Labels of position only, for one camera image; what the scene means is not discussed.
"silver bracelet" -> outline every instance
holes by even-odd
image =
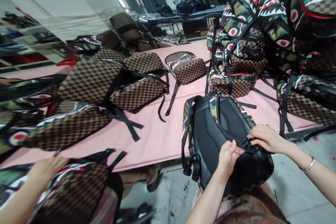
[[[311,163],[310,163],[310,165],[308,166],[308,168],[306,168],[306,169],[303,169],[302,171],[309,171],[312,167],[313,167],[313,165],[314,165],[314,163],[315,163],[315,158],[314,158],[314,156],[312,155],[312,154],[310,154],[310,156],[312,157],[312,161],[311,161]]]

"pink tablecloth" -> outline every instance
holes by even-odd
[[[190,51],[197,57],[205,60],[210,58],[205,42],[181,45],[178,47],[161,48],[154,50],[161,59],[177,51]],[[171,93],[174,84],[173,77],[170,76]],[[258,80],[255,87],[264,93],[276,97],[276,91]],[[111,164],[121,151],[128,154],[116,166],[114,171],[128,170],[140,166],[145,166],[157,162],[171,160],[181,157],[181,134],[182,134],[182,111],[186,99],[194,95],[204,95],[205,77],[185,86],[181,86],[177,98],[175,99],[170,116],[164,117],[165,111],[169,106],[171,95],[167,95],[167,101],[162,108],[162,116],[167,121],[163,123],[158,118],[158,108],[161,99],[143,108],[137,114],[126,113],[127,117],[144,125],[143,129],[136,129],[140,140],[134,142],[126,125],[117,120],[113,120],[105,128],[89,136],[80,143],[64,150],[61,156],[70,158],[81,158],[89,154],[105,150],[106,148],[117,149],[108,159]],[[257,124],[268,124],[270,127],[279,131],[278,104],[260,94],[251,91],[247,96],[238,98],[238,101],[257,105],[257,109],[246,108]],[[315,125],[315,123],[303,120],[299,117],[288,114],[288,119],[292,123],[295,131],[305,129]],[[39,149],[21,148],[0,165],[0,168],[35,162],[42,158],[50,157],[53,153]]]
[[[17,72],[10,72],[2,74],[1,76],[6,78],[18,78],[18,79],[33,79],[41,76],[52,75],[52,74],[66,74],[71,72],[72,68],[70,66],[45,66],[41,68],[33,68],[28,70],[21,70]]]

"fluorescent light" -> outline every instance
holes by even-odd
[[[122,0],[118,0],[119,1],[119,3],[121,4],[121,6],[123,7],[123,8],[126,8],[126,5],[124,4],[124,2],[122,1]]]

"gray floor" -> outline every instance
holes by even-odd
[[[336,133],[325,133],[318,140],[296,141],[304,151],[314,155],[330,169],[336,171]],[[303,172],[286,156],[273,156],[275,170],[268,180],[276,190],[279,205],[293,223],[335,223],[336,208],[317,190]],[[197,183],[183,175],[181,165],[171,164],[163,169],[161,183],[149,193],[146,185],[135,185],[121,202],[122,208],[138,207],[147,202],[157,213],[152,223],[184,223],[191,211]],[[184,188],[189,182],[189,193]]]

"sewing workshop table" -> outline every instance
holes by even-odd
[[[197,57],[204,59],[204,61],[211,57],[206,42],[167,47],[146,52],[155,52],[158,54],[166,68],[166,64],[164,63],[165,57],[178,51],[192,52]],[[33,72],[30,71],[29,74],[26,75],[20,73],[8,77],[12,78],[12,76],[15,76],[16,78],[29,79],[33,78],[32,74]],[[46,74],[51,74],[51,72],[49,71],[46,73],[41,70],[36,70],[34,72],[35,77],[37,77],[37,75],[43,76]],[[106,148],[115,148],[117,151],[112,153],[108,159],[108,164],[111,164],[121,151],[126,151],[128,154],[115,167],[115,172],[180,158],[184,102],[186,99],[195,95],[204,95],[206,77],[204,76],[188,85],[180,86],[170,115],[165,117],[164,114],[169,106],[173,88],[175,86],[175,79],[171,74],[169,74],[169,83],[170,94],[166,95],[166,101],[161,111],[166,123],[160,121],[157,115],[161,99],[147,105],[137,114],[126,112],[128,119],[144,125],[143,129],[135,129],[140,137],[139,141],[134,142],[125,123],[112,120],[112,122],[105,128],[87,137],[78,144],[62,151],[59,155],[69,158],[81,158],[92,153],[103,151]],[[274,98],[276,97],[276,91],[261,80],[257,80],[255,87]],[[257,109],[245,107],[247,113],[253,117],[257,124],[267,124],[279,132],[280,119],[278,114],[278,103],[267,99],[254,91],[250,91],[248,95],[237,98],[237,100],[257,105]],[[317,125],[291,114],[288,114],[288,120],[296,132]],[[189,155],[188,145],[185,146],[184,152],[186,155]],[[21,148],[5,160],[0,165],[0,168],[16,164],[36,162],[40,159],[51,157],[53,154],[54,152],[46,152],[40,149]]]
[[[159,13],[148,13],[152,18],[155,19],[158,23],[161,24],[171,24],[171,23],[185,23],[185,22],[192,22],[192,21],[198,21],[202,19],[208,19],[208,18],[219,18],[222,17],[222,14],[224,12],[225,6],[216,6],[212,9],[207,10],[201,10],[199,12],[187,15],[187,16],[172,16],[172,17],[162,17]]]

